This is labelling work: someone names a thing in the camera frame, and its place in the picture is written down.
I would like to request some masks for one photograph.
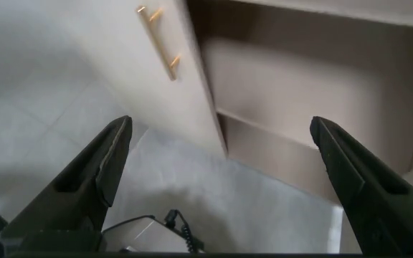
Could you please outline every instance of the brass cabinet handle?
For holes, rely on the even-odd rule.
[[[149,38],[151,38],[151,41],[156,47],[158,55],[162,59],[163,65],[168,72],[168,77],[170,77],[170,80],[172,81],[176,80],[176,67],[178,66],[180,56],[178,55],[170,61],[160,38],[157,33],[154,32],[153,28],[155,21],[162,15],[162,9],[158,9],[151,16],[146,12],[146,6],[138,7],[136,12],[140,14],[141,21],[149,34]]]

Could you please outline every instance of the cabinet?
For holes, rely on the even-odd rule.
[[[162,10],[149,29],[140,5]],[[333,202],[308,129],[314,115],[338,123],[397,173],[413,167],[413,1],[59,6],[49,8],[59,25],[130,115],[153,128]],[[166,63],[177,55],[170,80]]]

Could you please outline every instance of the floor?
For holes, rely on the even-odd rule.
[[[104,126],[131,113],[62,32],[16,8],[0,6],[0,214],[8,221]],[[327,201],[138,123],[130,149],[105,227],[176,208],[208,252],[339,250],[342,210]]]

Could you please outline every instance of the cabinet door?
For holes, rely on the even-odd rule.
[[[54,20],[75,38],[132,117],[224,156],[224,140],[182,1],[52,2]],[[151,27],[168,59],[180,56],[175,80],[137,12],[140,6],[149,16],[162,10]]]

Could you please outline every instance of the black cable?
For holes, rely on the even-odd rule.
[[[183,214],[181,214],[180,211],[178,211],[178,210],[175,210],[175,211],[184,223],[184,225],[181,227],[181,233],[183,234],[183,236],[186,240],[186,246],[187,246],[188,251],[191,254],[198,253],[199,250],[197,249],[197,246],[194,243],[194,238],[193,238],[192,233],[191,233],[191,228],[189,228],[189,224],[184,219],[184,216],[183,216]]]
[[[120,222],[120,223],[118,223],[118,224],[116,224],[116,225],[114,225],[114,226],[110,226],[110,227],[108,227],[107,229],[103,230],[101,233],[104,234],[104,233],[106,233],[107,231],[110,231],[111,229],[114,229],[115,227],[118,227],[118,226],[120,226],[120,225],[124,225],[124,224],[129,223],[129,222],[132,222],[132,221],[136,221],[136,220],[139,220],[139,219],[144,219],[144,218],[156,219],[156,217],[155,217],[154,215],[142,215],[142,216],[138,216],[138,217],[133,218],[133,219],[127,219],[126,221],[122,221],[122,222]]]

